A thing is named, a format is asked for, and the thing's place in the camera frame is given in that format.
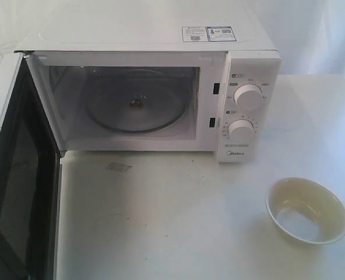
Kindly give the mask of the cream ceramic bowl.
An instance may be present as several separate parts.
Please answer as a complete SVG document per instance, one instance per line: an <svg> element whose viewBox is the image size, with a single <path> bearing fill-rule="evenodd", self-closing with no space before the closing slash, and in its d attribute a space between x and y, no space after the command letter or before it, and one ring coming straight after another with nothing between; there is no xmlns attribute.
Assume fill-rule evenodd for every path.
<svg viewBox="0 0 345 280"><path fill-rule="evenodd" d="M330 189L315 181L287 177L270 186L265 196L275 227L295 241L323 246L345 235L345 206Z"/></svg>

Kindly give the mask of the white microwave door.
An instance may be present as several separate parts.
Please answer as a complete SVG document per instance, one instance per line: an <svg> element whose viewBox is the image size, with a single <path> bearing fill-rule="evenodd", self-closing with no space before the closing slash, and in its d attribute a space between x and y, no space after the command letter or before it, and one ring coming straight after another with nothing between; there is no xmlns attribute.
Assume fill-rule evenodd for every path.
<svg viewBox="0 0 345 280"><path fill-rule="evenodd" d="M61 153L23 53L0 65L0 279L54 279Z"/></svg>

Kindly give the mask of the glass microwave turntable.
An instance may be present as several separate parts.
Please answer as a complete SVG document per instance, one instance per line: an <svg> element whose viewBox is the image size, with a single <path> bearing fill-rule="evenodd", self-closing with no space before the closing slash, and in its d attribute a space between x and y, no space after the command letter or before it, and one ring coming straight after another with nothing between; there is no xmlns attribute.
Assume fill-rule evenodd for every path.
<svg viewBox="0 0 345 280"><path fill-rule="evenodd" d="M160 130L191 103L195 73L179 68L104 68L92 75L86 108L100 126L126 134Z"/></svg>

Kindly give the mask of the white microwave oven body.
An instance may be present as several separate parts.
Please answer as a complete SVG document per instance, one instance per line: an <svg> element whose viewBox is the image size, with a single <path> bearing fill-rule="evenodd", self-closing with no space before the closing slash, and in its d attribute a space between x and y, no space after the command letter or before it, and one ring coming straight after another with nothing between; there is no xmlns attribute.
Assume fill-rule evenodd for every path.
<svg viewBox="0 0 345 280"><path fill-rule="evenodd" d="M237 41L183 42L182 27L157 23L85 23L54 20L31 32L18 47L61 152L211 152L221 163L251 160L258 147L281 59L264 29L247 23ZM179 68L195 73L191 103L175 123L157 131L126 134L97 124L86 108L92 75L104 68ZM238 108L234 92L261 89L262 105ZM228 126L247 120L250 141L228 136Z"/></svg>

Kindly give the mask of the lower white control knob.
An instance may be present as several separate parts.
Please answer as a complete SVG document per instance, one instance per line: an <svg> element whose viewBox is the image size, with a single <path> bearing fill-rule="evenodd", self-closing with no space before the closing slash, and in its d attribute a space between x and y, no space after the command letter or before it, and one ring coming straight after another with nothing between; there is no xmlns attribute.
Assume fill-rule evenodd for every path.
<svg viewBox="0 0 345 280"><path fill-rule="evenodd" d="M253 125L247 120L236 120L228 126L228 136L234 141L250 141L254 133Z"/></svg>

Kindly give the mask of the white control knob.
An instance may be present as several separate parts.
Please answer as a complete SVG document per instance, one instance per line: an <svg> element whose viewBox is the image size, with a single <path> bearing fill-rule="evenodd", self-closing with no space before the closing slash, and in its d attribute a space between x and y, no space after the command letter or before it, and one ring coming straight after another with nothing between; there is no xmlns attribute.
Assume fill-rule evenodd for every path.
<svg viewBox="0 0 345 280"><path fill-rule="evenodd" d="M253 125L247 120L236 120L228 126L228 136L234 141L250 141L254 133Z"/></svg>
<svg viewBox="0 0 345 280"><path fill-rule="evenodd" d="M258 86L246 84L234 92L234 101L239 109L254 111L262 105L263 94Z"/></svg>

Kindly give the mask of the upper white control knob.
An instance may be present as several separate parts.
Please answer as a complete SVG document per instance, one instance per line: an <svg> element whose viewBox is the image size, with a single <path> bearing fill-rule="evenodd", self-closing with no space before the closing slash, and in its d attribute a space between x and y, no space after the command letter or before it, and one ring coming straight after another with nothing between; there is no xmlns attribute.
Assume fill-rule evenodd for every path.
<svg viewBox="0 0 345 280"><path fill-rule="evenodd" d="M239 109L254 111L262 105L263 94L258 86L246 84L234 92L234 101Z"/></svg>

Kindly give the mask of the blue warning sticker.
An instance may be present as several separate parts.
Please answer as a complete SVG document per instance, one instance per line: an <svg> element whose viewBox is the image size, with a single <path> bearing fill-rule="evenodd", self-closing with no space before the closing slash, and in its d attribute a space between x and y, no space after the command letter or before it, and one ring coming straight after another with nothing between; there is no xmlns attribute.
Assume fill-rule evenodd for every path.
<svg viewBox="0 0 345 280"><path fill-rule="evenodd" d="M231 26L182 27L183 42L232 42L237 41Z"/></svg>

